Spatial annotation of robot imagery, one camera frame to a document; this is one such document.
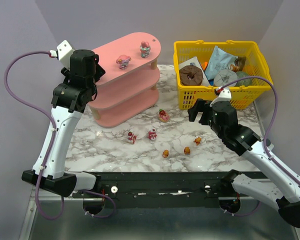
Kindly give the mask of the pink strawberry bear toy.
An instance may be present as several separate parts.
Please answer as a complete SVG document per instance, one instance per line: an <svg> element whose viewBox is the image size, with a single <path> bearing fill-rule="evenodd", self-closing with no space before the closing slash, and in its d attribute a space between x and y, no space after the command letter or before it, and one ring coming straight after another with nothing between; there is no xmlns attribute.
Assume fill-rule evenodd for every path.
<svg viewBox="0 0 300 240"><path fill-rule="evenodd" d="M155 141L157 138L157 132L155 128L152 128L148 132L148 139L151 141Z"/></svg>

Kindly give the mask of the pink wide-eared toy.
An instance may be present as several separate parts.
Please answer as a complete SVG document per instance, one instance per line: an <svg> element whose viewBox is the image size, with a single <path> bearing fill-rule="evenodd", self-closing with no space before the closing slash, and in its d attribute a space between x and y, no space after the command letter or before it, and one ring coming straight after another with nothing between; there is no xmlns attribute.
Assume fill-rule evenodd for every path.
<svg viewBox="0 0 300 240"><path fill-rule="evenodd" d="M116 59L115 62L119 65L119 69L124 70L128 67L128 64L131 60L132 58L130 56L122 54Z"/></svg>

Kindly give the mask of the pink flower-ring bunny toy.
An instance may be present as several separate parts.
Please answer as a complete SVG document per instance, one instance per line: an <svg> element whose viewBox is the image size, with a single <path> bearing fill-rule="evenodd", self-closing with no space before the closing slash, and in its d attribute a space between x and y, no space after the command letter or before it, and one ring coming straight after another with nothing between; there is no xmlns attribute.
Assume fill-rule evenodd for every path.
<svg viewBox="0 0 300 240"><path fill-rule="evenodd" d="M142 41L139 49L141 57L147 58L150 54L151 46L147 41Z"/></svg>

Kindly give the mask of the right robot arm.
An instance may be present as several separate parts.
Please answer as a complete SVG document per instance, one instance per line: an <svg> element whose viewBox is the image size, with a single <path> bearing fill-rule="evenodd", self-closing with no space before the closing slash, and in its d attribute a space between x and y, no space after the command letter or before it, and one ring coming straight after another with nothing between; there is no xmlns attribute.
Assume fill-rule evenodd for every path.
<svg viewBox="0 0 300 240"><path fill-rule="evenodd" d="M228 149L256 166L274 184L267 187L232 171L229 183L233 190L274 208L286 223L300 228L300 176L269 150L258 134L239 124L236 109L228 101L197 99L187 112L190 122L201 113L201 125L209 126Z"/></svg>

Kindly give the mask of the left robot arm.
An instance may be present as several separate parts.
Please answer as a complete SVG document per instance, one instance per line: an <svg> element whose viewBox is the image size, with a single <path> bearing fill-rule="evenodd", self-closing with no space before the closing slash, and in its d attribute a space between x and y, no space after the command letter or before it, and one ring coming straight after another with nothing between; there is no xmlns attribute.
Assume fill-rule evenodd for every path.
<svg viewBox="0 0 300 240"><path fill-rule="evenodd" d="M41 152L32 169L21 179L37 188L68 197L73 191L95 186L92 174L65 172L65 160L76 125L86 105L96 99L96 82L106 73L99 56L92 50L75 50L69 57L69 69L63 68L65 79L53 90L49 129Z"/></svg>

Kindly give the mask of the red white bow toy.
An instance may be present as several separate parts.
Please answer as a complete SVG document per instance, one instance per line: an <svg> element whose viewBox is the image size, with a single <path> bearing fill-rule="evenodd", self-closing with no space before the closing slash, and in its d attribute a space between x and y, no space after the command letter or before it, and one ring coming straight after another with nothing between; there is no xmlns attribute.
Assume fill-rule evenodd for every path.
<svg viewBox="0 0 300 240"><path fill-rule="evenodd" d="M137 140L137 136L132 131L129 131L127 133L127 140L130 144L134 144Z"/></svg>

